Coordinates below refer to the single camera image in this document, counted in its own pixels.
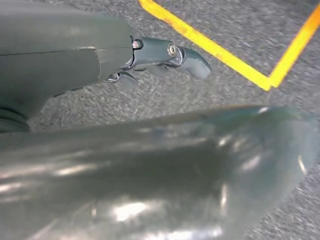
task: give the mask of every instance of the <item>yellow tape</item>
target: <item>yellow tape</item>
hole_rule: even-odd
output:
[[[306,21],[270,74],[271,85],[278,88],[320,25],[320,3]]]
[[[192,26],[152,1],[139,0],[144,10],[171,25],[177,32],[187,38],[220,61],[265,90],[278,87],[299,55],[308,44],[320,25],[320,3],[298,32],[269,77],[263,75]]]

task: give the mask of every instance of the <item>bolt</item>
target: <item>bolt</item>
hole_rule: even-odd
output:
[[[169,54],[171,57],[174,57],[177,54],[176,46],[172,43],[169,43],[167,50],[168,54]]]
[[[135,40],[135,41],[133,41],[132,42],[132,47],[134,49],[139,49],[139,48],[141,47],[141,43],[140,41],[138,41],[138,40]]]

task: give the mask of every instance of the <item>floor marking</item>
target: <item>floor marking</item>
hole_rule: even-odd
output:
[[[309,39],[320,24],[320,3],[301,30],[292,41],[285,55],[275,67],[270,77],[260,73],[201,32],[152,1],[139,0],[144,10],[154,17],[169,24],[177,32],[217,58],[218,60],[260,87],[269,91],[271,86],[278,87],[299,55],[306,46]]]
[[[270,74],[271,85],[278,88],[320,25],[320,3],[297,34]]]

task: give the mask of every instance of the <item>gray carpet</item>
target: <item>gray carpet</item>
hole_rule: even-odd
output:
[[[212,66],[205,81],[177,73],[139,74],[140,83],[100,84],[50,100],[30,124],[34,131],[112,124],[224,104],[289,105],[320,118],[320,31],[277,89],[263,92],[248,80],[142,9],[137,0],[45,0],[128,19],[137,34],[170,39],[198,50]],[[268,75],[315,0],[158,0],[248,64]],[[312,169],[291,198],[245,231],[243,240],[320,239],[320,166]]]

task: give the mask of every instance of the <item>dark green robot body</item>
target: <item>dark green robot body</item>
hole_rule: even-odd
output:
[[[105,80],[133,56],[131,26],[106,14],[1,0],[0,29],[0,132],[27,130],[48,98]]]

